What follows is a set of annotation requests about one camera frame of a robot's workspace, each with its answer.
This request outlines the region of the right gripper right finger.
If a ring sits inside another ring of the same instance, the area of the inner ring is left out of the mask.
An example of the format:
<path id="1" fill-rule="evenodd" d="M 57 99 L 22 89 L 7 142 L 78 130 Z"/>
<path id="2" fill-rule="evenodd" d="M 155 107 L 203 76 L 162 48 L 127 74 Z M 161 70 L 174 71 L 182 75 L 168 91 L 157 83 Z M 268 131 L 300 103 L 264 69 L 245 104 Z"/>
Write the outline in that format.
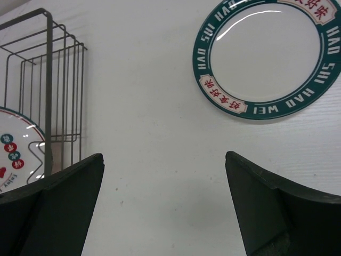
<path id="1" fill-rule="evenodd" d="M 246 255 L 340 255 L 340 196 L 229 151 L 225 169 Z"/>

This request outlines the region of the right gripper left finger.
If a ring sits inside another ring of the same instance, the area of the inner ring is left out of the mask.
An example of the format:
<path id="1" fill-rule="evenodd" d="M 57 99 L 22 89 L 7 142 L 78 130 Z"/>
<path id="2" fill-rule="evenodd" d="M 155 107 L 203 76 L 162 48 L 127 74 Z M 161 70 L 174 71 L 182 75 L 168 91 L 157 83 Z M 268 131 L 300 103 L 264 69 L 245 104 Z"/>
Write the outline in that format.
<path id="1" fill-rule="evenodd" d="M 81 255 L 104 174 L 100 153 L 1 194 L 1 255 Z"/>

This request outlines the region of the white plate red characters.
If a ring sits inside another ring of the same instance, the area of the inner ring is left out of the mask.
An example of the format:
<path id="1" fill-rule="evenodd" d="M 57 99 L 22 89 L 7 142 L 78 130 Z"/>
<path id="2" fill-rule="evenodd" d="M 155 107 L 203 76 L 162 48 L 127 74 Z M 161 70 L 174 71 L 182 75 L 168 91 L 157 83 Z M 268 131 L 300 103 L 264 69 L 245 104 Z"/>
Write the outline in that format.
<path id="1" fill-rule="evenodd" d="M 44 178 L 45 134 L 28 117 L 1 107 L 1 193 Z"/>

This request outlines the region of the green rimmed white plate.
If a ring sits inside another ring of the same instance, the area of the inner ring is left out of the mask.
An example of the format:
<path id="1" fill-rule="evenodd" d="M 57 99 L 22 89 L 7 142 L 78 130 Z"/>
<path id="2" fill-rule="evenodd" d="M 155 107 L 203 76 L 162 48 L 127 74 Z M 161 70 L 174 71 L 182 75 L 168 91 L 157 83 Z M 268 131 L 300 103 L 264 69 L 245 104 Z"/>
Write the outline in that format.
<path id="1" fill-rule="evenodd" d="M 222 1 L 198 31 L 192 66 L 205 97 L 232 116 L 292 115 L 340 75 L 340 4 Z"/>

